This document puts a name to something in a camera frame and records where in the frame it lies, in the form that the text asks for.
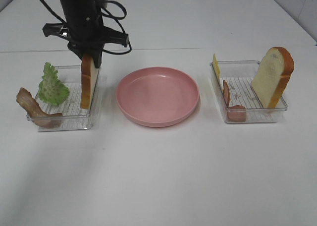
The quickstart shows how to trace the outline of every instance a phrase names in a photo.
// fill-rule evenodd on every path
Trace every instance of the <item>cord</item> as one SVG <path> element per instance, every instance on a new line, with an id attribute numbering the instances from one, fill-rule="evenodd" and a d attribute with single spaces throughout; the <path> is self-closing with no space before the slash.
<path id="1" fill-rule="evenodd" d="M 45 0 L 39 0 L 44 6 L 45 8 L 55 17 L 57 18 L 62 24 L 64 24 L 66 27 L 67 27 L 67 22 L 65 20 L 63 20 L 58 14 L 56 14 L 51 8 L 50 6 L 45 2 Z M 123 14 L 124 16 L 122 17 L 116 17 L 116 16 L 113 16 L 106 8 L 104 7 L 101 7 L 107 14 L 105 13 L 102 13 L 102 16 L 103 17 L 107 17 L 107 18 L 111 18 L 113 19 L 118 25 L 119 27 L 121 28 L 122 32 L 125 34 L 125 30 L 123 28 L 123 26 L 120 24 L 119 20 L 122 20 L 126 17 L 127 15 L 127 10 L 125 9 L 125 7 L 120 4 L 119 2 L 117 1 L 114 1 L 114 0 L 107 0 L 106 1 L 107 3 L 112 3 L 112 4 L 115 4 L 117 5 L 122 11 L 123 11 Z M 65 40 L 68 40 L 70 42 L 73 42 L 73 40 L 71 40 L 70 38 L 68 37 L 65 37 L 63 35 L 57 35 L 58 37 L 62 38 L 62 39 L 65 39 Z M 129 46 L 129 50 L 128 51 L 125 51 L 125 52 L 121 52 L 121 53 L 116 53 L 116 52 L 112 52 L 112 51 L 108 51 L 108 50 L 105 50 L 103 49 L 103 52 L 107 53 L 107 54 L 112 54 L 112 55 L 123 55 L 123 54 L 128 54 L 129 52 L 132 51 L 132 46 L 131 46 L 131 43 L 130 41 L 128 41 L 128 46 Z"/>
<path id="2" fill-rule="evenodd" d="M 126 9 L 124 8 L 123 5 L 121 5 L 119 2 L 117 1 L 114 1 L 114 0 L 107 0 L 106 1 L 107 3 L 113 3 L 113 4 L 116 4 L 119 8 L 121 8 L 121 10 L 123 11 L 124 13 L 124 16 L 123 17 L 116 17 L 116 16 L 113 16 L 113 14 L 110 13 L 110 11 L 108 11 L 106 8 L 104 7 L 101 7 L 102 10 L 104 10 L 108 15 L 102 13 L 103 17 L 108 17 L 108 18 L 111 18 L 113 19 L 118 25 L 119 27 L 121 28 L 122 32 L 125 34 L 125 30 L 123 28 L 123 26 L 121 25 L 121 23 L 119 22 L 119 19 L 124 19 L 125 16 L 127 15 L 127 11 Z M 120 52 L 120 53 L 117 53 L 117 52 L 112 52 L 112 51 L 109 51 L 109 50 L 105 50 L 103 49 L 103 52 L 107 53 L 107 54 L 112 54 L 112 55 L 123 55 L 123 54 L 128 54 L 129 52 L 132 51 L 132 45 L 130 43 L 130 41 L 128 41 L 128 46 L 129 46 L 129 50 L 125 51 L 125 52 Z"/>
<path id="3" fill-rule="evenodd" d="M 45 8 L 55 17 L 57 18 L 60 22 L 62 22 L 64 25 L 67 25 L 66 21 L 63 20 L 58 14 L 56 14 L 50 7 L 49 5 L 45 2 L 45 0 L 40 0 L 40 2 L 45 6 Z"/>

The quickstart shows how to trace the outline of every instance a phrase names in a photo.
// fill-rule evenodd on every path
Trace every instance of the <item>plate rim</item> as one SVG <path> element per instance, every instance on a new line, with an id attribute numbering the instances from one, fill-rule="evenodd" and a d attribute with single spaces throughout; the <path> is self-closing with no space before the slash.
<path id="1" fill-rule="evenodd" d="M 133 116 L 133 115 L 131 115 L 130 113 L 128 113 L 128 112 L 121 106 L 121 104 L 120 104 L 120 102 L 119 102 L 119 98 L 118 98 L 118 89 L 119 89 L 119 87 L 120 87 L 120 84 L 121 84 L 126 78 L 128 78 L 128 76 L 133 75 L 133 74 L 135 74 L 136 72 L 144 71 L 144 70 L 147 70 L 147 69 L 155 69 L 155 68 L 173 70 L 173 71 L 182 73 L 183 75 L 185 75 L 187 78 L 189 78 L 189 79 L 192 81 L 192 83 L 193 83 L 194 86 L 195 86 L 195 92 L 196 92 L 196 94 L 197 94 L 197 95 L 196 95 L 197 97 L 196 97 L 195 103 L 194 103 L 193 106 L 190 108 L 190 110 L 189 110 L 188 112 L 186 112 L 186 114 L 184 114 L 184 115 L 182 115 L 182 116 L 180 116 L 180 117 L 178 117 L 178 118 L 175 118 L 175 119 L 173 119 L 173 120 L 171 120 L 171 121 L 168 121 L 168 122 L 166 122 L 166 121 L 160 121 L 160 122 L 152 122 L 152 121 L 150 121 L 150 122 L 149 122 L 149 121 L 144 121 L 144 120 L 142 120 L 142 119 L 136 118 L 135 116 Z M 175 125 L 175 124 L 177 124 L 177 123 L 180 123 L 180 122 L 184 121 L 184 120 L 185 120 L 187 117 L 189 117 L 189 116 L 193 113 L 193 111 L 196 109 L 197 104 L 198 104 L 198 102 L 199 102 L 199 99 L 200 99 L 200 92 L 199 92 L 199 87 L 198 87 L 198 85 L 197 85 L 197 82 L 196 82 L 190 75 L 188 75 L 186 72 L 181 71 L 181 70 L 176 69 L 176 68 L 166 67 L 166 66 L 151 66 L 151 67 L 145 67 L 145 68 L 141 68 L 141 69 L 137 69 L 137 70 L 135 70 L 135 71 L 132 71 L 132 72 L 130 72 L 129 74 L 125 75 L 125 76 L 120 80 L 120 82 L 118 83 L 117 88 L 116 88 L 116 102 L 117 102 L 117 104 L 118 104 L 120 110 L 124 113 L 124 115 L 128 116 L 128 117 L 129 117 L 128 119 L 131 120 L 132 122 L 137 123 L 137 124 L 139 124 L 139 125 L 147 126 L 147 127 L 168 127 L 168 126 L 172 126 L 172 125 Z"/>

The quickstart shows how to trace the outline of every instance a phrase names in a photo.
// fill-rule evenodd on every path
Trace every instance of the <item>cheese slice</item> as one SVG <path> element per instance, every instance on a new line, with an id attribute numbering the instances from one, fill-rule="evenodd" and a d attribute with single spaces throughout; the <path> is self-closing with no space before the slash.
<path id="1" fill-rule="evenodd" d="M 218 65 L 216 54 L 213 54 L 212 66 L 213 66 L 214 71 L 216 72 L 216 76 L 218 78 L 218 81 L 220 81 L 220 68 L 219 68 L 219 65 Z"/>
<path id="2" fill-rule="evenodd" d="M 80 108 L 89 109 L 94 95 L 99 68 L 95 67 L 93 58 L 84 54 L 81 62 L 81 103 Z"/>

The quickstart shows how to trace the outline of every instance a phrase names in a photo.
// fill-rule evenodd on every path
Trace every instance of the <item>white bread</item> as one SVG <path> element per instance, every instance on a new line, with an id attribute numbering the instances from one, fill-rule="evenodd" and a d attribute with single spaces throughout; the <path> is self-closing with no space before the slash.
<path id="1" fill-rule="evenodd" d="M 95 67 L 93 58 L 84 54 L 81 62 L 81 103 L 80 108 L 89 109 L 93 99 L 99 68 Z"/>
<path id="2" fill-rule="evenodd" d="M 294 61 L 282 47 L 269 49 L 263 57 L 251 86 L 263 108 L 276 107 L 294 70 Z"/>

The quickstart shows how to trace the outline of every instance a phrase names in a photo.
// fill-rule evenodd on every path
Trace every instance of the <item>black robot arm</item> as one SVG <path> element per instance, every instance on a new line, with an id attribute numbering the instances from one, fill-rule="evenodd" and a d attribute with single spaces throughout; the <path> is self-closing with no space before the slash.
<path id="1" fill-rule="evenodd" d="M 82 59 L 83 54 L 88 53 L 93 57 L 95 66 L 99 68 L 102 52 L 120 55 L 129 53 L 132 50 L 128 34 L 125 33 L 119 23 L 119 20 L 123 19 L 127 14 L 120 3 L 113 0 L 60 0 L 66 18 L 66 21 L 64 21 L 52 11 L 44 0 L 40 1 L 61 21 L 61 23 L 45 24 L 43 27 L 44 35 L 46 37 L 54 35 L 67 40 L 69 42 L 68 48 L 80 59 Z M 119 6 L 124 16 L 114 17 L 106 9 L 108 3 L 114 3 Z M 121 27 L 122 32 L 104 26 L 103 17 L 114 19 Z M 124 47 L 129 46 L 129 50 L 122 53 L 106 51 L 104 50 L 106 43 L 121 44 Z"/>

